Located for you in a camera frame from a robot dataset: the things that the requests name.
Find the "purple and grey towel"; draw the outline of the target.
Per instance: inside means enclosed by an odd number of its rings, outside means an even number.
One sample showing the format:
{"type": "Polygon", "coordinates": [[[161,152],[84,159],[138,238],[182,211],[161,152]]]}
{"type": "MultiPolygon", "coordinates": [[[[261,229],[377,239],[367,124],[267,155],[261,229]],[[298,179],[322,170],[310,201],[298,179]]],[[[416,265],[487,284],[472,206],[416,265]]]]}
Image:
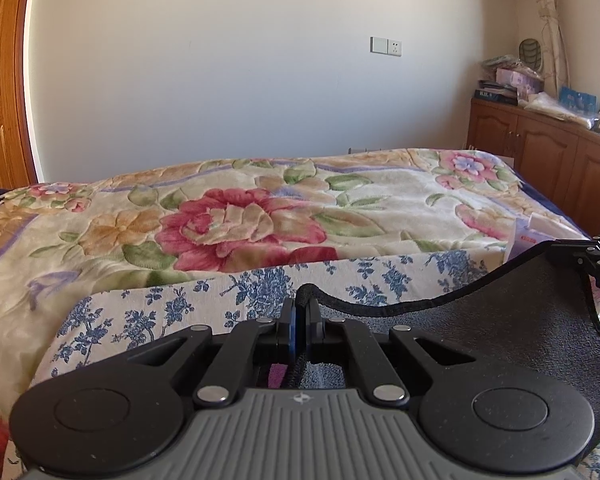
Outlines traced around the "purple and grey towel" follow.
{"type": "Polygon", "coordinates": [[[594,272],[556,266],[532,248],[488,272],[461,250],[427,257],[442,288],[432,299],[407,299],[423,278],[384,263],[385,285],[343,284],[351,304],[385,307],[440,300],[424,316],[427,330],[491,356],[555,375],[590,401],[596,430],[585,466],[600,478],[600,262],[594,272]]]}

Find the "pink cotton tissue pack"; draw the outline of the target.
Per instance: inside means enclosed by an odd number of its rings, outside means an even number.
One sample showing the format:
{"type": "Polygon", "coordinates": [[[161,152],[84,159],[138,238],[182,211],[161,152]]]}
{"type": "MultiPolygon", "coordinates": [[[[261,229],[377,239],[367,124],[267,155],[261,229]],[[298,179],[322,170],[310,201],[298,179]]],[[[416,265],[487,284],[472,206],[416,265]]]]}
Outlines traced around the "pink cotton tissue pack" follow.
{"type": "Polygon", "coordinates": [[[561,221],[532,214],[528,219],[518,218],[509,234],[504,261],[512,260],[531,247],[548,240],[582,240],[580,232],[561,221]]]}

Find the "wooden side cabinet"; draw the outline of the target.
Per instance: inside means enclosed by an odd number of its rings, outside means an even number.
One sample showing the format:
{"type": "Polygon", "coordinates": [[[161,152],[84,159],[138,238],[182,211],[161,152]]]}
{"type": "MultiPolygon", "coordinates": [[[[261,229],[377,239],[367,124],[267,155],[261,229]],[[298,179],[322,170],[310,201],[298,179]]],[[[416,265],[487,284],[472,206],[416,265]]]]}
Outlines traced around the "wooden side cabinet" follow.
{"type": "Polygon", "coordinates": [[[514,169],[585,233],[600,234],[600,134],[520,107],[472,99],[468,148],[514,169]]]}

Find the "dark blue bed sheet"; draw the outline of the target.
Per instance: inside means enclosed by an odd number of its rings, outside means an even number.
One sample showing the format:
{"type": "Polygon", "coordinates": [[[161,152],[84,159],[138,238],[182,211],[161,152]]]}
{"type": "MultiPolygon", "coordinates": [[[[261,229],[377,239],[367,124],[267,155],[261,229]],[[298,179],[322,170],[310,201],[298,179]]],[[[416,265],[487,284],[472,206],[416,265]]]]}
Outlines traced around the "dark blue bed sheet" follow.
{"type": "Polygon", "coordinates": [[[562,224],[565,226],[569,226],[570,229],[573,229],[574,232],[577,232],[579,235],[583,235],[588,240],[591,238],[588,234],[586,234],[580,226],[577,226],[573,220],[568,217],[557,205],[555,205],[549,198],[543,195],[540,191],[538,191],[533,185],[524,180],[522,175],[518,171],[514,171],[514,175],[519,180],[519,186],[521,191],[524,192],[527,196],[529,196],[535,203],[538,203],[547,211],[550,211],[554,216],[556,216],[562,224]]]}

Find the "blue floral white cloth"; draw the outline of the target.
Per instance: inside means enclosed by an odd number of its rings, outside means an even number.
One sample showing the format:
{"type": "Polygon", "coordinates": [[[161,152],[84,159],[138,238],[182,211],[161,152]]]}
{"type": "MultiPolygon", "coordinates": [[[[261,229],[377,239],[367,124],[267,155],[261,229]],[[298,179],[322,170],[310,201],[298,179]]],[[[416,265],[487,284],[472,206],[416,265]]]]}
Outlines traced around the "blue floral white cloth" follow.
{"type": "Polygon", "coordinates": [[[82,299],[10,426],[31,479],[600,479],[600,245],[82,299]]]}

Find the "clutter pile on cabinet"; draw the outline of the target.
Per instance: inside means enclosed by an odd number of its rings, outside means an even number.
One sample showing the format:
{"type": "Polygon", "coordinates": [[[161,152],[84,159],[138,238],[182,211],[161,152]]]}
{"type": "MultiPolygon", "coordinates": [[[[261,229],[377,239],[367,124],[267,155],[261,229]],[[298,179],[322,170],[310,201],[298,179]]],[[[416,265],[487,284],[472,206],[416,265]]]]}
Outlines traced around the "clutter pile on cabinet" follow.
{"type": "Polygon", "coordinates": [[[483,78],[478,80],[475,99],[522,107],[600,134],[600,102],[596,96],[566,86],[559,88],[556,98],[545,92],[541,77],[543,52],[538,40],[522,40],[518,56],[489,58],[481,67],[483,78]]]}

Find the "floral bed blanket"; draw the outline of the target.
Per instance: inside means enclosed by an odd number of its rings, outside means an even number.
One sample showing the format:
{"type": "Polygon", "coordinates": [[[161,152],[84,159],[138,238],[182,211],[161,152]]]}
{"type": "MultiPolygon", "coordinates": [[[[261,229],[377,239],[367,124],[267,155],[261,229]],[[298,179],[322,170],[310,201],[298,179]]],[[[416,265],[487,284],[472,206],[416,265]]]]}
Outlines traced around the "floral bed blanket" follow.
{"type": "Polygon", "coordinates": [[[559,221],[480,151],[401,148],[215,159],[0,198],[0,478],[8,416],[39,382],[188,324],[226,332],[273,316],[301,284],[349,299],[386,261],[442,293],[427,257],[461,250],[488,272],[518,218],[559,221]]]}

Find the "patterned window curtain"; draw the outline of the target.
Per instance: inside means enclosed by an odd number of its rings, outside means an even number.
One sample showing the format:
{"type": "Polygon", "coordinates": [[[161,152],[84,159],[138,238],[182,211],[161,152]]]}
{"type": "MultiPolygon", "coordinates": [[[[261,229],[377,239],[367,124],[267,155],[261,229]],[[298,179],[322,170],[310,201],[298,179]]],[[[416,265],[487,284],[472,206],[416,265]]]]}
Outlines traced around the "patterned window curtain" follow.
{"type": "Polygon", "coordinates": [[[558,0],[535,0],[535,9],[541,24],[544,90],[551,96],[558,96],[560,89],[570,83],[558,0]]]}

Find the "white wall switch socket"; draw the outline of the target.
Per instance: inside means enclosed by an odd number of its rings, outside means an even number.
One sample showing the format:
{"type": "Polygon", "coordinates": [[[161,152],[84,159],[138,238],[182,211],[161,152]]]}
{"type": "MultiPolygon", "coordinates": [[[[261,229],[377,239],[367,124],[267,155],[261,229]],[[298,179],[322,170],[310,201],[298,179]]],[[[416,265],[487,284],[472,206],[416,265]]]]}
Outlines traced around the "white wall switch socket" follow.
{"type": "Polygon", "coordinates": [[[370,38],[370,52],[375,54],[401,56],[402,42],[387,38],[372,37],[370,38]]]}

